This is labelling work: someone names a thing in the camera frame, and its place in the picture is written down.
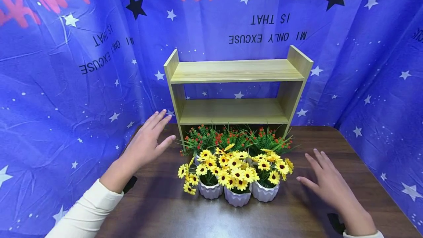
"wooden table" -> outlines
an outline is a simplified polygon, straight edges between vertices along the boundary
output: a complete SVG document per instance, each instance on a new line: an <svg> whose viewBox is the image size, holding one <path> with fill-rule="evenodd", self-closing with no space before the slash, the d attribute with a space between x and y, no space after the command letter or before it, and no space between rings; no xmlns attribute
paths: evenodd
<svg viewBox="0 0 423 238"><path fill-rule="evenodd" d="M178 134L169 125L163 137ZM287 154L294 173L281 183L269 203L251 196L242 208L234 208L222 195L217 200L184 193L178 167L187 161L177 144L158 160L137 172L138 182L103 224L98 238L320 238L342 237L329 223L334 210L303 188L296 176L311 176L304 153L325 151L339 169L378 229L389 238L420 237L411 222L392 201L342 135L331 127L292 127L294 144Z"/></svg>

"blue fabric curtain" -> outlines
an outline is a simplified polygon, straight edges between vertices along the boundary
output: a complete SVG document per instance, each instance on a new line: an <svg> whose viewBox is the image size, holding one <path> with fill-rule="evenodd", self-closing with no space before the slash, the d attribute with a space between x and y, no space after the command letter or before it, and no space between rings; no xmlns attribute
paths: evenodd
<svg viewBox="0 0 423 238"><path fill-rule="evenodd" d="M339 129L423 231L423 0L0 0L0 236L43 237L155 110L163 64L315 64L293 125ZM186 85L189 99L277 83Z"/></svg>

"white ceramic pot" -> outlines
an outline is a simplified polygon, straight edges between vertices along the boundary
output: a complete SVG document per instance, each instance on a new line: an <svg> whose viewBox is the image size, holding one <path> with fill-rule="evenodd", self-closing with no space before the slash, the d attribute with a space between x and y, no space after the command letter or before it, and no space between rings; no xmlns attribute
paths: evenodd
<svg viewBox="0 0 423 238"><path fill-rule="evenodd" d="M198 183L198 191L206 199L217 199L223 193L223 186L216 184L212 186L204 185L201 180Z"/></svg>
<svg viewBox="0 0 423 238"><path fill-rule="evenodd" d="M226 187L224 188L224 191L225 199L234 207L242 207L246 205L251 197L251 193L237 194L233 193L231 190L228 190Z"/></svg>
<svg viewBox="0 0 423 238"><path fill-rule="evenodd" d="M269 202L272 201L276 194L279 191L279 185L276 185L273 188L265 188L264 186L260 185L258 182L253 182L253 188L251 192L253 193L253 197L255 197L258 201L261 202Z"/></svg>

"cream long sleeve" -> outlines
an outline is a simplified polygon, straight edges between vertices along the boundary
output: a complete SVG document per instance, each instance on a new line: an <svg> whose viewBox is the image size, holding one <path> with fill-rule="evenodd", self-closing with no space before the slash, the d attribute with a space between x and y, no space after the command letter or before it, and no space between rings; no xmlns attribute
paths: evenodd
<svg viewBox="0 0 423 238"><path fill-rule="evenodd" d="M103 221L123 197L97 180L45 238L94 238ZM344 238L357 238L343 233ZM360 238L384 238L381 232Z"/></svg>

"shelf board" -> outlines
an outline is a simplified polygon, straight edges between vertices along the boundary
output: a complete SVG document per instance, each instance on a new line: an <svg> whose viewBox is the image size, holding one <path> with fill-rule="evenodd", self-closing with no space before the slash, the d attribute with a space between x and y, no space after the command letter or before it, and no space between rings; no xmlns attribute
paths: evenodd
<svg viewBox="0 0 423 238"><path fill-rule="evenodd" d="M287 124L275 98L186 100L181 125Z"/></svg>
<svg viewBox="0 0 423 238"><path fill-rule="evenodd" d="M180 62L172 84L303 81L287 59Z"/></svg>

